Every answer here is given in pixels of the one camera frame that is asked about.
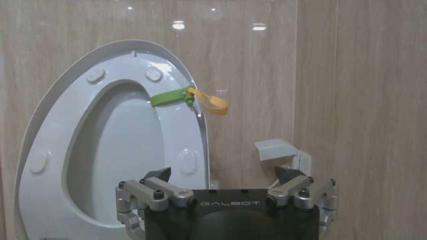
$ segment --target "green tag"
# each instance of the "green tag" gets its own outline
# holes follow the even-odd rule
[[[188,94],[187,90],[191,86],[177,90],[167,91],[160,93],[151,98],[151,105],[153,107],[169,105],[185,101],[188,106],[193,105],[195,97]]]

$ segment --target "metal bracket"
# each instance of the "metal bracket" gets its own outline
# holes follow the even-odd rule
[[[180,208],[191,208],[196,205],[193,191],[180,188],[148,173],[136,182],[135,180],[121,181],[115,188],[116,218],[125,225],[125,232],[132,240],[145,239],[145,230],[140,219],[144,219],[147,207],[155,212],[168,209],[169,200]]]
[[[311,209],[315,204],[320,209],[320,235],[324,236],[328,226],[337,218],[339,209],[339,188],[333,179],[317,184],[293,195],[293,204],[299,209]]]
[[[301,188],[307,187],[311,183],[311,178],[305,175],[296,176],[285,184],[268,189],[268,198],[273,201],[276,207],[288,204],[289,197],[293,196]]]
[[[189,208],[195,205],[196,199],[192,190],[180,188],[156,177],[149,177],[144,184],[152,189],[164,191],[175,206]]]

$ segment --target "toilet lid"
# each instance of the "toilet lid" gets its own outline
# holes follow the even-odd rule
[[[199,103],[149,102],[189,85],[172,53],[140,40],[101,46],[62,74],[33,114],[20,153],[17,228],[29,239],[125,239],[115,186],[148,171],[171,167],[172,184],[208,187]]]

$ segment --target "yellow tag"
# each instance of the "yellow tag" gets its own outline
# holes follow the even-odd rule
[[[187,92],[195,95],[199,99],[205,111],[209,114],[224,116],[228,112],[228,103],[224,99],[217,96],[209,96],[199,91],[196,88],[189,87]]]

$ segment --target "screw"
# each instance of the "screw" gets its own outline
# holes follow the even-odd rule
[[[308,198],[309,197],[309,191],[307,188],[301,188],[297,192],[297,195],[303,198]]]
[[[152,198],[153,200],[161,200],[165,197],[165,193],[159,189],[153,191]]]
[[[123,189],[124,186],[125,186],[125,181],[119,182],[119,188]]]

